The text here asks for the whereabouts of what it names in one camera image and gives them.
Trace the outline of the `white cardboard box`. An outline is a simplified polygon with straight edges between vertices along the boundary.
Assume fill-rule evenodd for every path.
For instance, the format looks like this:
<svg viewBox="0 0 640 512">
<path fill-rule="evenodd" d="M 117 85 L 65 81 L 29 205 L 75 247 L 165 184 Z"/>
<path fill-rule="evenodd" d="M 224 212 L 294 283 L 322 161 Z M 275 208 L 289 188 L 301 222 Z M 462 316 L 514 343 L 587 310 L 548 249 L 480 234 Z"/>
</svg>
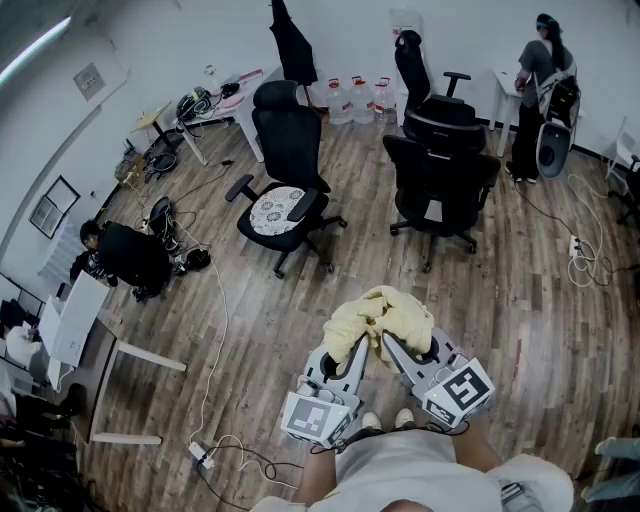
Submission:
<svg viewBox="0 0 640 512">
<path fill-rule="evenodd" d="M 107 286 L 81 271 L 65 301 L 48 298 L 38 330 L 51 358 L 79 366 L 86 338 L 108 292 Z"/>
</svg>

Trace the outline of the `black and green device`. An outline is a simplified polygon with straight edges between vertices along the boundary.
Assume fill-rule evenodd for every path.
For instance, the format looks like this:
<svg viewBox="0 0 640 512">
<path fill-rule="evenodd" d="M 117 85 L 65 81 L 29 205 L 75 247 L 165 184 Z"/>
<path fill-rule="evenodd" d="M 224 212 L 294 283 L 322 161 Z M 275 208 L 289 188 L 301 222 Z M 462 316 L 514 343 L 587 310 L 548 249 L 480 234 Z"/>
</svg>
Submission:
<svg viewBox="0 0 640 512">
<path fill-rule="evenodd" d="M 203 87 L 196 86 L 178 102 L 176 118 L 186 122 L 210 111 L 211 108 L 211 93 Z"/>
</svg>

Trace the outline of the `dark desk with white legs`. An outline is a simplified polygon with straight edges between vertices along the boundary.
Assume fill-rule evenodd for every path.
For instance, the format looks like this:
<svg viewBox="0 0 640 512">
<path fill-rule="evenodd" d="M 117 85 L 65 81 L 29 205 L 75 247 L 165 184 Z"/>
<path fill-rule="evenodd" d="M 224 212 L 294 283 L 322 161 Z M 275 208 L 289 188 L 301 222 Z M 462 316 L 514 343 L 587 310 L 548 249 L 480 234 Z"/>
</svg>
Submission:
<svg viewBox="0 0 640 512">
<path fill-rule="evenodd" d="M 79 437 L 86 443 L 161 445 L 162 438 L 156 435 L 120 434 L 97 430 L 106 387 L 119 354 L 126 354 L 180 372 L 185 372 L 187 369 L 187 365 L 182 362 L 120 341 L 109 328 L 97 319 L 89 331 L 80 366 L 71 373 L 71 383 L 79 384 L 84 390 L 83 408 L 74 419 L 73 424 Z"/>
</svg>

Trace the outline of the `grey wall panel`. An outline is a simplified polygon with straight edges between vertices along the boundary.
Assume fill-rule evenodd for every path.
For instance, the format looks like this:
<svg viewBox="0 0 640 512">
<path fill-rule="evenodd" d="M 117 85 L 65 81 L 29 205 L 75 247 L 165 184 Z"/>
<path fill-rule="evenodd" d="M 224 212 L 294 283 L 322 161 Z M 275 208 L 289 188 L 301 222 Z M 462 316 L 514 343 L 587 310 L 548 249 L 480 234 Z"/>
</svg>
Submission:
<svg viewBox="0 0 640 512">
<path fill-rule="evenodd" d="M 86 101 L 91 100 L 105 86 L 104 79 L 94 63 L 88 64 L 73 80 Z"/>
</svg>

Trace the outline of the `black framed picture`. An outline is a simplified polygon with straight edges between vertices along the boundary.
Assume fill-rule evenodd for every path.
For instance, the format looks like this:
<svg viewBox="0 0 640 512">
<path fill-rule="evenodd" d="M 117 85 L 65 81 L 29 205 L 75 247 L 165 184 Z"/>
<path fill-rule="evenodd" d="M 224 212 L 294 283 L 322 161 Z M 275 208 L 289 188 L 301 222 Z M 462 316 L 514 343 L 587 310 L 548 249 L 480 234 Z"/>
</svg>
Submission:
<svg viewBox="0 0 640 512">
<path fill-rule="evenodd" d="M 59 176 L 41 196 L 29 222 L 45 237 L 52 239 L 65 215 L 79 200 L 80 194 L 63 177 Z"/>
</svg>

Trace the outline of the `wooden coat rack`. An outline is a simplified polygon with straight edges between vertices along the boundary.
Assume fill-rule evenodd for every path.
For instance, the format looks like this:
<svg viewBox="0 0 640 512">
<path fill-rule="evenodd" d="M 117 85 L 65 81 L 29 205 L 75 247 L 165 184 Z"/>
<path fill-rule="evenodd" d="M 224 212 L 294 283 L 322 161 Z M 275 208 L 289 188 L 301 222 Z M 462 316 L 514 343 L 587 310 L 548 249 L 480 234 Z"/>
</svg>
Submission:
<svg viewBox="0 0 640 512">
<path fill-rule="evenodd" d="M 315 112 L 317 112 L 317 113 L 319 113 L 319 114 L 321 114 L 321 115 L 326 115 L 326 116 L 328 116 L 328 115 L 329 115 L 329 110 L 328 110 L 328 108 L 327 108 L 327 107 L 320 107 L 320 106 L 316 106 L 316 105 L 313 103 L 313 101 L 312 101 L 312 99 L 311 99 L 311 95 L 310 95 L 309 90 L 308 90 L 308 88 L 307 88 L 307 86 L 306 86 L 306 85 L 302 85 L 302 90 L 303 90 L 303 92 L 304 92 L 304 97 L 305 97 L 305 100 L 306 100 L 306 105 L 307 105 L 309 108 L 311 108 L 312 110 L 314 110 Z"/>
</svg>

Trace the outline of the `white desk with thin legs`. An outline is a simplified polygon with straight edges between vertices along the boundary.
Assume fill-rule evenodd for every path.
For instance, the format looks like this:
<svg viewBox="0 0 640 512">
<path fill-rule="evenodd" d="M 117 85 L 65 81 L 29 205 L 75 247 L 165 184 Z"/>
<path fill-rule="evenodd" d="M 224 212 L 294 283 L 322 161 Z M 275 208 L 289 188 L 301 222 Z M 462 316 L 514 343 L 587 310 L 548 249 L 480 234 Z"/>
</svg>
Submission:
<svg viewBox="0 0 640 512">
<path fill-rule="evenodd" d="M 489 130 L 494 131 L 497 128 L 498 116 L 501 110 L 504 110 L 499 146 L 497 149 L 497 155 L 502 158 L 505 154 L 510 130 L 518 114 L 522 94 L 516 90 L 514 73 L 512 71 L 495 67 L 493 69 L 493 75 L 496 80 L 496 85 L 489 118 Z"/>
</svg>

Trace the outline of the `black chair with patterned cushion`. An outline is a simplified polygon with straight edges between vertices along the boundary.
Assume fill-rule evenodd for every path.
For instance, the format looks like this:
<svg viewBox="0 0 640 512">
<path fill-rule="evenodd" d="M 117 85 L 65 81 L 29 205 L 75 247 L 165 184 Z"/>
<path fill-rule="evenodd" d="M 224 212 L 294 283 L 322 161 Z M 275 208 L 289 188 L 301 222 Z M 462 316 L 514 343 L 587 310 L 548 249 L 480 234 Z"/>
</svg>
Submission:
<svg viewBox="0 0 640 512">
<path fill-rule="evenodd" d="M 332 224 L 342 228 L 347 226 L 346 220 L 339 215 L 324 215 L 331 188 L 319 174 L 321 118 L 314 110 L 298 102 L 297 83 L 292 80 L 263 83 L 256 90 L 253 103 L 252 119 L 262 147 L 265 171 L 271 182 L 257 193 L 250 186 L 254 176 L 246 174 L 228 190 L 226 201 L 233 202 L 239 195 L 244 195 L 251 202 L 238 219 L 237 228 L 248 240 L 279 254 L 273 268 L 279 279 L 284 277 L 282 265 L 289 254 L 303 244 L 318 256 L 326 272 L 331 273 L 333 264 L 309 237 L 311 232 Z M 290 221 L 299 221 L 299 224 L 282 235 L 258 235 L 250 225 L 251 207 L 261 195 L 279 186 L 295 187 L 305 192 L 288 216 Z"/>
</svg>

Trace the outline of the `ceiling tube light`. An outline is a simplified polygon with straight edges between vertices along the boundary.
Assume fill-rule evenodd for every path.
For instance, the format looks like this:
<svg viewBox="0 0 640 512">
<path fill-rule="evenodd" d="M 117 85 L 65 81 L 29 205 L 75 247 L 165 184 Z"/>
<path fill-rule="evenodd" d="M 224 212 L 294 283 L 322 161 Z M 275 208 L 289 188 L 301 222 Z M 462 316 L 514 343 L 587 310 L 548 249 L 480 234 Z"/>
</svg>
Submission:
<svg viewBox="0 0 640 512">
<path fill-rule="evenodd" d="M 7 83 L 33 57 L 43 51 L 47 46 L 58 40 L 69 28 L 72 17 L 67 16 L 59 23 L 50 28 L 47 32 L 38 37 L 20 54 L 18 54 L 1 72 L 0 87 Z"/>
</svg>

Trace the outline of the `person's left forearm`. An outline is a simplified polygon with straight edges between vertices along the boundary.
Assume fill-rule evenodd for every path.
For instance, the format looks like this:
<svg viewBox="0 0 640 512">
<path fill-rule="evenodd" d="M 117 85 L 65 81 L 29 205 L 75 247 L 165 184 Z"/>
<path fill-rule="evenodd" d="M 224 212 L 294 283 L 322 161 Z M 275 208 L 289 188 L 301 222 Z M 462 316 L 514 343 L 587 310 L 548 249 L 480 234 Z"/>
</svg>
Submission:
<svg viewBox="0 0 640 512">
<path fill-rule="evenodd" d="M 336 449 L 312 448 L 292 502 L 311 507 L 334 491 L 336 485 Z"/>
</svg>

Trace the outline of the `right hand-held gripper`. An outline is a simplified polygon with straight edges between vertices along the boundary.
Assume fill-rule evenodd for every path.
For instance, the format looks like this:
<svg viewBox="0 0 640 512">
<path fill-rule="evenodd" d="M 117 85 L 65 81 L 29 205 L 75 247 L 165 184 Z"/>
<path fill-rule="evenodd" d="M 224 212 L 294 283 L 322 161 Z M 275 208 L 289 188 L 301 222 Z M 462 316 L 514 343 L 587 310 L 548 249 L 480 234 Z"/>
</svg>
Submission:
<svg viewBox="0 0 640 512">
<path fill-rule="evenodd" d="M 412 383 L 412 394 L 422 409 L 448 429 L 457 428 L 481 409 L 495 387 L 477 358 L 468 359 L 441 328 L 432 330 L 429 350 L 410 352 L 403 340 L 384 333 L 383 345 L 402 374 Z"/>
</svg>

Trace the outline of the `black coat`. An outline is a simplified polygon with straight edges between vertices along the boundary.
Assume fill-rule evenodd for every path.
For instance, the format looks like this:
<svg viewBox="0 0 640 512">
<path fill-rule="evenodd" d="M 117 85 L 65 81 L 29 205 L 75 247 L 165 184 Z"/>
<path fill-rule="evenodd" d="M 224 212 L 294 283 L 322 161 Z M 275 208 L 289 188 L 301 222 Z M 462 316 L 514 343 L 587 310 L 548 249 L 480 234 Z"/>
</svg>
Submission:
<svg viewBox="0 0 640 512">
<path fill-rule="evenodd" d="M 270 30 L 275 38 L 286 80 L 310 86 L 318 80 L 312 47 L 293 23 L 283 0 L 271 0 L 273 23 Z"/>
</svg>

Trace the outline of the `yellow checked clothes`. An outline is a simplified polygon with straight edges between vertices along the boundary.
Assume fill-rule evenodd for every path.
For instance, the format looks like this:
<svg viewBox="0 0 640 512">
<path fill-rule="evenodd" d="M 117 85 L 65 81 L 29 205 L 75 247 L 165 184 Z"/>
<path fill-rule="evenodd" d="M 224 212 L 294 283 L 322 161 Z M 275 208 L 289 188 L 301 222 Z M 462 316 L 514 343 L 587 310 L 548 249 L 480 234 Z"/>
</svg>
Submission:
<svg viewBox="0 0 640 512">
<path fill-rule="evenodd" d="M 410 354 L 422 360 L 431 348 L 433 328 L 434 317 L 422 302 L 380 285 L 335 310 L 323 326 L 323 343 L 339 372 L 346 369 L 357 342 L 365 338 L 369 351 L 396 373 L 398 369 L 382 343 L 383 332 L 393 333 L 404 341 Z"/>
</svg>

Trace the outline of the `black mesh office chair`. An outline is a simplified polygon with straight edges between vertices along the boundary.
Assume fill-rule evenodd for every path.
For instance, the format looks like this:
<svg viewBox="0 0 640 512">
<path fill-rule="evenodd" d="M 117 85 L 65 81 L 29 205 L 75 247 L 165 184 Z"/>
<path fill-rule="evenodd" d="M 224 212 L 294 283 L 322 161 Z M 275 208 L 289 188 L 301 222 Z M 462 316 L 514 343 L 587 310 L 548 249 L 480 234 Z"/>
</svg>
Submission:
<svg viewBox="0 0 640 512">
<path fill-rule="evenodd" d="M 405 228 L 430 235 L 422 271 L 431 271 L 438 240 L 456 237 L 477 251 L 470 235 L 501 169 L 482 154 L 439 154 L 409 138 L 386 135 L 383 146 L 396 171 L 395 205 L 402 217 L 389 226 L 396 236 Z"/>
</svg>

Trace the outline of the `white radiator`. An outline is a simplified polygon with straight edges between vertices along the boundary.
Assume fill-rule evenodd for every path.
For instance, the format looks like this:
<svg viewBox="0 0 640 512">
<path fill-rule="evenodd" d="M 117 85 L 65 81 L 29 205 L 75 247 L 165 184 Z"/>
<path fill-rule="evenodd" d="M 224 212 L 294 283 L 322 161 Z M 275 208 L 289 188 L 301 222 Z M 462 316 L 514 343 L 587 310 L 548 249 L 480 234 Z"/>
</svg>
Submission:
<svg viewBox="0 0 640 512">
<path fill-rule="evenodd" d="M 52 283 L 69 283 L 70 269 L 76 258 L 85 251 L 79 229 L 65 217 L 45 251 L 38 275 Z"/>
</svg>

